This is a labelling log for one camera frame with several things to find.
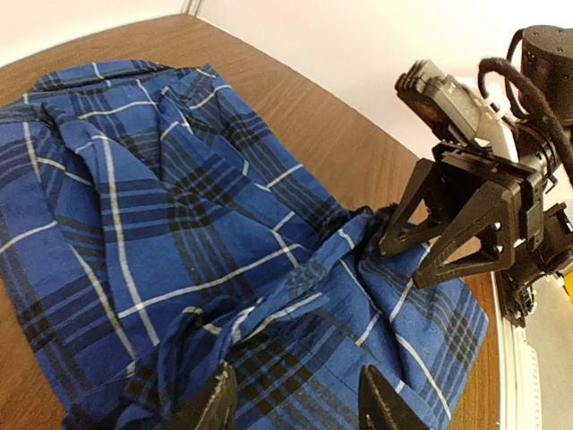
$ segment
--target plaid pattern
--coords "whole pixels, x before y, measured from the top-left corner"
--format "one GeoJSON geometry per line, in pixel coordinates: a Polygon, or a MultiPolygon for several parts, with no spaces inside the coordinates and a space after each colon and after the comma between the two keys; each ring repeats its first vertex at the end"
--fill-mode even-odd
{"type": "Polygon", "coordinates": [[[211,67],[86,64],[0,110],[0,274],[65,428],[157,428],[235,370],[239,428],[357,428],[377,366],[446,428],[487,318],[378,241],[211,67]]]}

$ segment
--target brown table surface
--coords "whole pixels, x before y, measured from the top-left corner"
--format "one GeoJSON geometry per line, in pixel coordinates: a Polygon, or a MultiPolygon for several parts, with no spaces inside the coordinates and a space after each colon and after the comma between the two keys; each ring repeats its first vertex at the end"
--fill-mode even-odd
{"type": "MultiPolygon", "coordinates": [[[[0,106],[19,98],[46,73],[126,58],[175,67],[213,65],[348,208],[398,201],[416,162],[412,152],[316,84],[188,15],[104,31],[9,64],[0,69],[0,106]]],[[[477,276],[468,283],[490,316],[490,327],[450,428],[484,430],[496,428],[500,413],[496,322],[489,278],[477,276]]],[[[0,375],[0,428],[60,427],[64,411],[39,369],[3,285],[0,375]]]]}

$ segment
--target shirt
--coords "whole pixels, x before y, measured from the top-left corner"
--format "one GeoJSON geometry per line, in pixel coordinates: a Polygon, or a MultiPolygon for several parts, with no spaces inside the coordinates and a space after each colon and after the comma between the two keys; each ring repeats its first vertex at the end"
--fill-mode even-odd
{"type": "Polygon", "coordinates": [[[378,243],[210,66],[51,73],[0,110],[0,275],[64,428],[159,428],[229,363],[238,428],[357,428],[376,366],[446,428],[487,317],[378,243]]]}

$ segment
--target black cylinder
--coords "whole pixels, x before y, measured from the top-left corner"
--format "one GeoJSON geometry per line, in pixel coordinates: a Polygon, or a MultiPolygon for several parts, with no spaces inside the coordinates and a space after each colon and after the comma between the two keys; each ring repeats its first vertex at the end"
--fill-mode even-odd
{"type": "MultiPolygon", "coordinates": [[[[521,72],[545,95],[561,125],[573,125],[573,29],[549,25],[525,29],[521,72]]],[[[519,101],[528,105],[521,92],[519,101]]]]}

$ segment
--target wooden table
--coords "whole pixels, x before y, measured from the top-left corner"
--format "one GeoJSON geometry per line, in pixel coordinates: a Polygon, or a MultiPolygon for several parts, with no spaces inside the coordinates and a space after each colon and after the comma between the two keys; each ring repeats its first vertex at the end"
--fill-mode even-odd
{"type": "MultiPolygon", "coordinates": [[[[0,69],[0,106],[19,98],[46,73],[126,58],[174,67],[213,65],[348,208],[365,204],[377,208],[399,200],[416,162],[412,152],[319,86],[188,15],[104,31],[9,64],[0,69]]],[[[490,316],[490,327],[451,428],[493,429],[499,419],[500,395],[492,286],[487,276],[473,277],[468,283],[490,316]]],[[[4,286],[0,288],[0,375],[0,428],[60,428],[64,411],[32,355],[4,286]]]]}

